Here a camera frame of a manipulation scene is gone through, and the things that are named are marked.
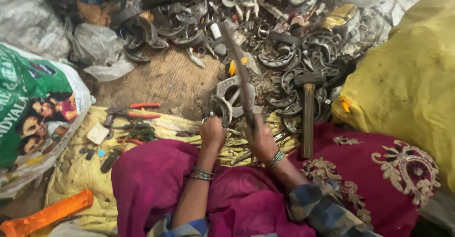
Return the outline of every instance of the woman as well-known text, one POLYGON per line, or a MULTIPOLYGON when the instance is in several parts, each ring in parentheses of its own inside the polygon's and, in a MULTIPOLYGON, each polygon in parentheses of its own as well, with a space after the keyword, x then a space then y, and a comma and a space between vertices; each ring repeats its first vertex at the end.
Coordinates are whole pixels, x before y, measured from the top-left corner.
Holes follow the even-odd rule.
POLYGON ((417 204, 439 184, 431 158, 418 148, 378 146, 393 144, 391 137, 316 124, 315 158, 298 162, 295 154, 282 156, 262 122, 258 116, 249 148, 267 170, 215 164, 226 137, 218 118, 201 126, 200 150, 161 140, 124 153, 111 173, 120 236, 377 236, 373 228, 387 237, 406 236, 418 217, 417 204), (393 171, 394 163, 413 160, 420 164, 404 165, 405 171, 430 183, 429 191, 401 183, 396 174, 403 172, 393 171), (386 179, 381 168, 394 179, 386 179), (395 181, 412 190, 403 193, 395 181))
POLYGON ((72 123, 77 117, 75 96, 71 92, 49 92, 45 99, 33 98, 30 104, 45 121, 72 123))

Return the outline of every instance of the woman's arm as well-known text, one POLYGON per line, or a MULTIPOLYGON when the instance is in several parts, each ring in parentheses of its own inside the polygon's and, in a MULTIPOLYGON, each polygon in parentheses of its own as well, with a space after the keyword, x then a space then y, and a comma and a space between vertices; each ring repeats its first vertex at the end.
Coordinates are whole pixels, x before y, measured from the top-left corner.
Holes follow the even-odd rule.
MULTIPOLYGON (((201 151, 196 168, 212 172, 218 153, 224 145, 226 132, 218 117, 207 119, 199 128, 202 138, 201 151)), ((209 181, 191 178, 177 206, 172 228, 179 227, 196 219, 205 218, 209 181)))
MULTIPOLYGON (((246 134, 248 147, 254 156, 262 163, 269 163, 278 153, 278 146, 273 139, 272 131, 264 124, 264 120, 260 114, 255 115, 256 129, 253 134, 246 134)), ((272 169, 273 174, 278 178, 289 190, 294 190, 299 185, 311 183, 294 165, 287 159, 286 156, 272 169)))
MULTIPOLYGON (((278 147, 271 130, 264 125, 260 115, 256 115, 256 126, 253 135, 246 131, 248 146, 260 162, 268 164, 278 153, 278 147)), ((332 180, 327 179, 320 186, 313 184, 286 156, 271 171, 292 191, 287 208, 294 220, 306 219, 321 236, 378 236, 368 231, 360 219, 331 198, 329 194, 338 188, 332 180)))

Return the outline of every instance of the woman's hand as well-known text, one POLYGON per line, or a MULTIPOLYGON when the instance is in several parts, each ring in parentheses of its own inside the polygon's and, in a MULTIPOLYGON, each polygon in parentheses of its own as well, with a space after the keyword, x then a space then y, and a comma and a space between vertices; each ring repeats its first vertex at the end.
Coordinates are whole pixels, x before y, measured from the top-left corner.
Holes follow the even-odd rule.
POLYGON ((275 154, 278 153, 278 146, 273 138, 272 130, 264 124, 264 119, 260 114, 255 114, 256 129, 254 133, 249 133, 249 128, 245 128, 248 139, 248 148, 261 163, 269 163, 275 154))
POLYGON ((199 127, 199 134, 202 138, 199 163, 206 164, 207 161, 209 162, 208 164, 215 163, 218 153, 226 141, 227 135, 220 118, 207 118, 201 127, 199 127))

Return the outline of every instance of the scrap pile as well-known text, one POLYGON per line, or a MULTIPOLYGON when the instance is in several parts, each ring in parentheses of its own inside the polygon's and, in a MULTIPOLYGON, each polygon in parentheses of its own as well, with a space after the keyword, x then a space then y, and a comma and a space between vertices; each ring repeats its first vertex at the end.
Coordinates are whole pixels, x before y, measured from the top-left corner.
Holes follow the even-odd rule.
POLYGON ((342 26, 357 11, 353 4, 337 5, 335 0, 122 0, 122 10, 111 19, 110 27, 126 41, 130 60, 151 60, 150 50, 164 51, 169 46, 185 49, 197 66, 210 55, 227 66, 230 78, 218 84, 212 101, 223 116, 223 124, 241 117, 243 108, 235 63, 224 44, 220 26, 233 30, 233 39, 241 46, 253 79, 270 82, 266 94, 255 93, 249 84, 252 104, 258 112, 278 109, 287 129, 299 133, 296 116, 302 111, 302 89, 295 76, 320 72, 325 78, 318 85, 314 117, 330 117, 330 92, 341 85, 355 69, 350 55, 340 50, 349 39, 342 26), (153 14, 150 21, 144 14, 153 14), (264 80, 264 75, 271 77, 264 80))

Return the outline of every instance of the pliers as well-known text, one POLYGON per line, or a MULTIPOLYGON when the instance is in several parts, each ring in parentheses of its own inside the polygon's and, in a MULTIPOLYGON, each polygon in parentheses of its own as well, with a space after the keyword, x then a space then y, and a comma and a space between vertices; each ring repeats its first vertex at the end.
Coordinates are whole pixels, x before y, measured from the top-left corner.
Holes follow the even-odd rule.
POLYGON ((122 143, 122 142, 133 143, 133 144, 136 144, 136 145, 138 145, 138 146, 144 144, 144 142, 139 141, 139 140, 137 140, 137 139, 132 139, 132 138, 127 138, 126 140, 125 140, 125 139, 122 139, 122 138, 117 138, 117 142, 118 142, 118 143, 122 143))
POLYGON ((119 117, 125 117, 125 118, 145 118, 145 119, 154 119, 154 118, 160 118, 160 114, 136 114, 136 113, 129 113, 126 112, 127 109, 140 109, 143 107, 160 107, 160 103, 140 103, 140 104, 132 104, 130 106, 126 107, 114 107, 110 106, 106 112, 108 114, 115 114, 116 116, 119 117))

